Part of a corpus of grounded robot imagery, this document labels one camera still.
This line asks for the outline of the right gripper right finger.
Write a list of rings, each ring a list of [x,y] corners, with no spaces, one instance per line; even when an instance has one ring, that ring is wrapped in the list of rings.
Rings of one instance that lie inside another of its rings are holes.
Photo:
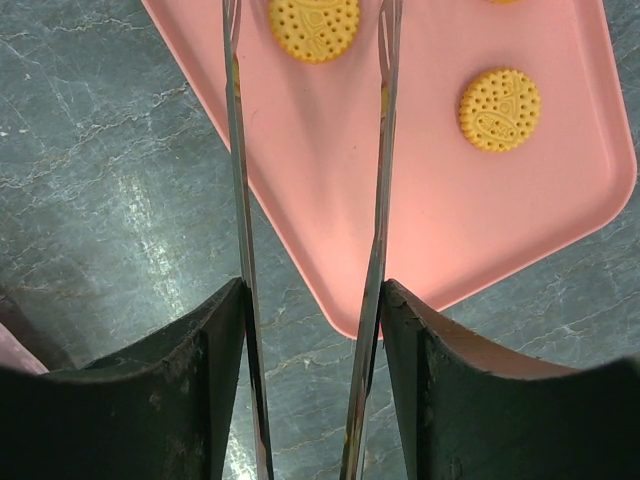
[[[384,285],[382,329],[412,479],[635,479],[639,359],[574,369],[503,347]]]

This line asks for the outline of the metal tongs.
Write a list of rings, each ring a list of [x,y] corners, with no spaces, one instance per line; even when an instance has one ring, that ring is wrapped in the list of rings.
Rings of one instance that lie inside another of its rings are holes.
[[[377,27],[381,76],[381,119],[374,236],[365,281],[350,384],[340,470],[340,476],[343,479],[360,479],[364,474],[369,397],[379,335],[382,287],[386,268],[402,16],[402,2],[382,2]],[[241,300],[246,324],[245,338],[252,395],[256,471],[259,478],[271,479],[274,476],[274,468],[256,292],[253,232],[237,56],[240,24],[240,2],[223,2],[222,38],[226,74],[225,94],[230,154],[233,167],[241,278],[243,281]]]

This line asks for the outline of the pink three-tier cake stand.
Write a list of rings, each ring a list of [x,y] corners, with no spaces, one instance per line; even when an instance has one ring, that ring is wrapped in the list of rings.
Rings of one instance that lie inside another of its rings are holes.
[[[35,355],[37,335],[18,304],[1,293],[1,365],[28,374],[49,371]]]

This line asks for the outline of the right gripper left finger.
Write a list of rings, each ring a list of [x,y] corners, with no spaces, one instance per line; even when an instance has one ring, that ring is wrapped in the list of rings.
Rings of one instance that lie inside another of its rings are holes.
[[[244,342],[239,279],[78,369],[1,365],[5,479],[218,479]]]

